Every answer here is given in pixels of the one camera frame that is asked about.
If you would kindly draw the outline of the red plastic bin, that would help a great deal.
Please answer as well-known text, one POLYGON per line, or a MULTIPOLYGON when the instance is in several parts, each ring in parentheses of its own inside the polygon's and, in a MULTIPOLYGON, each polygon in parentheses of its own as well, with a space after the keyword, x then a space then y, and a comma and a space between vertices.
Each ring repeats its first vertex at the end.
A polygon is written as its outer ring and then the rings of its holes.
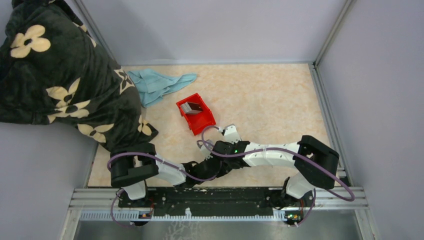
POLYGON ((199 135, 206 127, 216 124, 211 109, 198 93, 176 102, 176 106, 194 136, 199 135))

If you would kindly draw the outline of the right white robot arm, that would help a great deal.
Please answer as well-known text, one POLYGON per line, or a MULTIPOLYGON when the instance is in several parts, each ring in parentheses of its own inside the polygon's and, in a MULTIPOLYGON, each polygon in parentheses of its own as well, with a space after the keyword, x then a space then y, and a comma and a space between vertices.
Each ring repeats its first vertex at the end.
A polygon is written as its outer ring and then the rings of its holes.
POLYGON ((281 199, 295 206, 314 188, 332 190, 336 183, 339 153, 311 135, 287 144, 258 144, 250 141, 217 141, 210 152, 243 167, 279 166, 297 169, 285 182, 281 199))

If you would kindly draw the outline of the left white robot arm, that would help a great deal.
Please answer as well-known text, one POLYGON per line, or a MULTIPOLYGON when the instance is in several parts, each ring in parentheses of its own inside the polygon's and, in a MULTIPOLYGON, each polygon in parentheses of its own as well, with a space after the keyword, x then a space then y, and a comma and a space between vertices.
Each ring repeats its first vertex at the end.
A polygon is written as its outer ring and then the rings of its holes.
POLYGON ((150 178, 164 180, 176 188, 192 188, 229 172, 223 161, 213 156, 206 146, 199 143, 198 148, 205 156, 200 163, 167 161, 157 154, 152 143, 112 151, 107 162, 111 186, 124 189, 132 203, 144 207, 150 200, 146 184, 150 178))

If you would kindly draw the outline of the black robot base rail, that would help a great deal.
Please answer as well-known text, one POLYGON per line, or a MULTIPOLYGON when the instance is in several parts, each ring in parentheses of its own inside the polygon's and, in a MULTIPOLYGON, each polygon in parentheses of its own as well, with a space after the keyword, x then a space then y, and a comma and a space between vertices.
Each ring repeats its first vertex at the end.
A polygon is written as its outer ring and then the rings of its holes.
POLYGON ((145 197, 131 200, 126 192, 118 197, 120 208, 146 208, 146 220, 282 221, 301 222, 312 205, 313 191, 297 199, 281 187, 149 187, 145 197))

